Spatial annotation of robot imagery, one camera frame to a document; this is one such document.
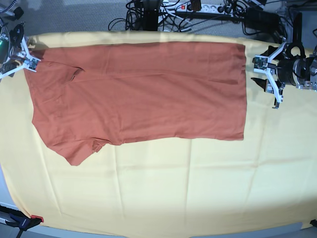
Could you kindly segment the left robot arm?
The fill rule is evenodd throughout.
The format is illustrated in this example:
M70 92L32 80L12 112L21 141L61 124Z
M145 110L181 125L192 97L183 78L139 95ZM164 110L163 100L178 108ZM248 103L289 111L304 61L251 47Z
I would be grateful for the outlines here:
M297 89L317 90L317 52L308 57L301 43L284 42L279 47L269 46L252 63L254 72L266 75L266 79L252 78L266 93L282 95L286 85Z

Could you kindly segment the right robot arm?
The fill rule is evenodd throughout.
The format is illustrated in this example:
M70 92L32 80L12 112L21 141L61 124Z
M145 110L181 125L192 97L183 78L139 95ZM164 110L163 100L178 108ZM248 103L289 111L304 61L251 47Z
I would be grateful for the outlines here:
M7 23L0 19L0 73L4 74L18 63L13 62L14 50L21 49L24 37L24 22L17 24L14 29L8 30Z

